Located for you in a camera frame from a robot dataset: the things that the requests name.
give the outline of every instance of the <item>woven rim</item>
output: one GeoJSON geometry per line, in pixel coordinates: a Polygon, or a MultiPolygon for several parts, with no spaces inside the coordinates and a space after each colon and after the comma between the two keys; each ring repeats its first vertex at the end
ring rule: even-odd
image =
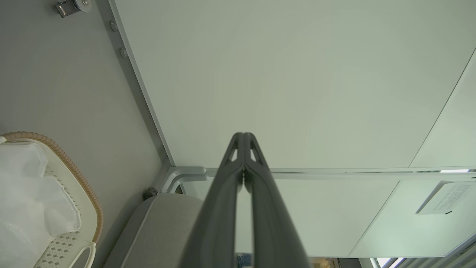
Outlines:
{"type": "Polygon", "coordinates": [[[61,147],[48,138],[47,136],[40,135],[38,133],[33,133],[33,132],[12,132],[8,134],[2,135],[7,141],[14,141],[17,139],[31,139],[35,141],[39,141],[46,146],[48,146],[51,150],[54,151],[54,153],[61,159],[61,161],[68,167],[69,171],[74,175],[76,180],[79,182],[81,187],[83,187],[84,191],[88,195],[89,199],[91,200],[91,203],[94,206],[94,209],[96,210],[96,214],[98,215],[98,225],[96,226],[96,233],[94,234],[94,237],[92,239],[92,242],[97,243],[99,236],[101,235],[102,231],[102,225],[103,225],[103,213],[102,213],[102,208],[101,205],[99,204],[99,200],[96,197],[96,194],[92,190],[91,186],[89,185],[88,181],[84,178],[83,174],[81,171],[79,171],[79,168],[73,163],[71,158],[66,155],[66,153],[61,149],[61,147]]]}

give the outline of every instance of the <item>bolt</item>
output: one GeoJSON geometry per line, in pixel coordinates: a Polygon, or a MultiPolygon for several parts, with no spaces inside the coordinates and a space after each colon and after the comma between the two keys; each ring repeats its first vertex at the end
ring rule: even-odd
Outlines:
{"type": "Polygon", "coordinates": [[[127,50],[125,48],[120,48],[119,53],[124,59],[127,57],[127,50]]]}
{"type": "Polygon", "coordinates": [[[118,24],[116,23],[116,21],[111,21],[110,25],[111,25],[111,29],[113,31],[119,31],[119,27],[118,27],[118,24]]]}

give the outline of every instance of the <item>paper sign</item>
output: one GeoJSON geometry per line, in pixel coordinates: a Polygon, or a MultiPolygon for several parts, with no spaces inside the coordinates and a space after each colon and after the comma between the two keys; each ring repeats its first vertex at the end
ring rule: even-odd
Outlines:
{"type": "Polygon", "coordinates": [[[476,182],[441,182],[416,212],[419,215],[448,214],[473,188],[476,182]]]}

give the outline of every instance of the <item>wicker basket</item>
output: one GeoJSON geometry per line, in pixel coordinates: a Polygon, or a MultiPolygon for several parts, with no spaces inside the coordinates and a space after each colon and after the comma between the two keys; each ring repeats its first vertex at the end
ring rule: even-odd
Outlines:
{"type": "Polygon", "coordinates": [[[48,159],[46,175],[54,176],[69,194],[79,210],[81,228],[65,233],[50,243],[34,268],[70,268],[90,249],[86,268],[90,268],[96,254],[96,242],[102,230],[103,214],[96,195],[78,167],[51,139],[32,132],[15,132],[0,136],[3,142],[33,142],[41,146],[48,159]]]}

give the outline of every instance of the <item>white plastic bag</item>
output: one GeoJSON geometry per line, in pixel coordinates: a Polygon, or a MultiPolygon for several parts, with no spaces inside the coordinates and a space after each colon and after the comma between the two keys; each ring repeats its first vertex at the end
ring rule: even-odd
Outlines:
{"type": "Polygon", "coordinates": [[[0,145],[0,267],[30,268],[49,243],[78,231],[79,211],[34,143],[0,145]]]}

